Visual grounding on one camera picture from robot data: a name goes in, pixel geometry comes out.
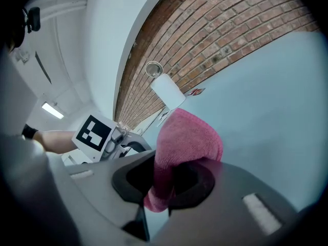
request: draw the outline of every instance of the cylindrical light fixture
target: cylindrical light fixture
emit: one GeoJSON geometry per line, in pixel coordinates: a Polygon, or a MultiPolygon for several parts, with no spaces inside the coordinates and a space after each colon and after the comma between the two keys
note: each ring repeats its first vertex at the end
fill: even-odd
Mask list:
{"type": "Polygon", "coordinates": [[[176,109],[184,102],[185,95],[167,74],[163,74],[163,67],[160,63],[150,61],[145,69],[150,77],[155,78],[150,87],[170,110],[176,109]]]}

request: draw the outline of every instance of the sticker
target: sticker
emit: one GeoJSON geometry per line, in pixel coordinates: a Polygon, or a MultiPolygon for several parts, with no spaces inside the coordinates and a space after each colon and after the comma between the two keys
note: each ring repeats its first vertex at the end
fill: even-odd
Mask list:
{"type": "Polygon", "coordinates": [[[76,139],[83,144],[101,151],[112,129],[90,115],[81,127],[76,139]]]}

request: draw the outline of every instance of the brick wall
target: brick wall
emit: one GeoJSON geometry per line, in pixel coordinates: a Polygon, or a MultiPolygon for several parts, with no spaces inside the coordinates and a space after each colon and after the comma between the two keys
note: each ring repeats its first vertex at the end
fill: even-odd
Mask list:
{"type": "Polygon", "coordinates": [[[161,0],[136,39],[115,120],[131,128],[164,107],[144,65],[163,65],[183,93],[291,31],[318,26],[301,0],[161,0]]]}

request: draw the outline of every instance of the ceiling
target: ceiling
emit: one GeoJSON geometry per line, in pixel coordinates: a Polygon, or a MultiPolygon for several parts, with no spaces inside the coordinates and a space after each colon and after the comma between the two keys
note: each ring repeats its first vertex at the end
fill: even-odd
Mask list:
{"type": "Polygon", "coordinates": [[[92,102],[83,64],[86,4],[87,0],[31,0],[26,5],[40,7],[41,29],[26,33],[19,53],[27,53],[29,60],[17,62],[18,70],[39,99],[66,117],[92,102]],[[35,61],[35,52],[51,83],[35,61]]]}

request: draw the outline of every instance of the white paper roll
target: white paper roll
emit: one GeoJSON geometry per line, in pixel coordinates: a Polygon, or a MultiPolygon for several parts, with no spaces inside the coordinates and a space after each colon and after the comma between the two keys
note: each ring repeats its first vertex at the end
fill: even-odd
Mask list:
{"type": "Polygon", "coordinates": [[[170,110],[179,107],[186,99],[185,95],[167,74],[162,74],[156,78],[150,84],[150,87],[170,110]]]}

